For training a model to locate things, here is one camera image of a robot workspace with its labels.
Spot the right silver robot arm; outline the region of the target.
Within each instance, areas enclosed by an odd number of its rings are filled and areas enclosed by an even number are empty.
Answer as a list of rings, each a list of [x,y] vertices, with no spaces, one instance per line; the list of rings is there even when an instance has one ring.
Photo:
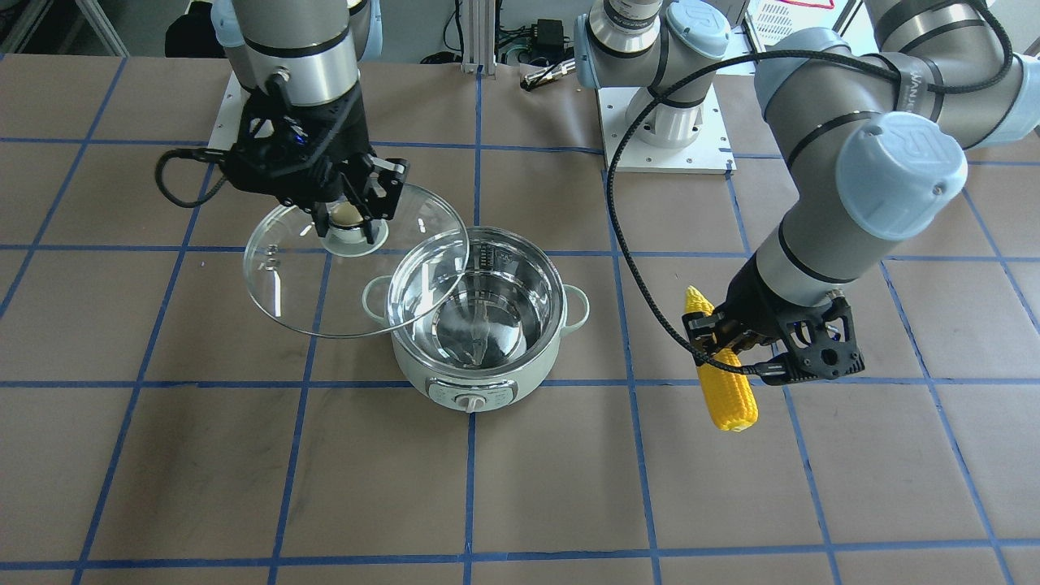
[[[215,1],[210,12],[246,96],[224,178],[300,208],[317,236],[372,248],[408,171],[369,141],[358,55],[374,37],[374,10],[371,1]]]

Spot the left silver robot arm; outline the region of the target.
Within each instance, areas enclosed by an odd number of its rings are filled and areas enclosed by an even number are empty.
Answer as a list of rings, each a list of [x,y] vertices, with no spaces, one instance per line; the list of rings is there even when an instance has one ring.
[[[697,366],[770,385],[865,367],[846,285],[921,233],[964,188],[966,152],[1038,126],[1038,59],[1018,54],[985,1],[869,1],[877,52],[829,28],[725,58],[727,25],[702,1],[598,1],[576,23],[580,81],[643,88],[627,144],[654,108],[696,108],[713,75],[754,63],[762,119],[799,199],[731,280],[713,314],[673,329]]]

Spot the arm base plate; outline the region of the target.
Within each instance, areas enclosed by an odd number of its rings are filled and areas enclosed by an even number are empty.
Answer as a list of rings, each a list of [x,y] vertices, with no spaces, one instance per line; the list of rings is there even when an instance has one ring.
[[[638,106],[650,101],[642,88],[598,90],[604,166],[609,167]],[[658,105],[623,149],[617,171],[630,173],[725,174],[736,169],[716,88],[692,108]]]
[[[234,71],[231,71],[227,88],[216,115],[207,147],[212,150],[229,150],[238,136],[241,116],[244,112],[249,93],[242,88]]]

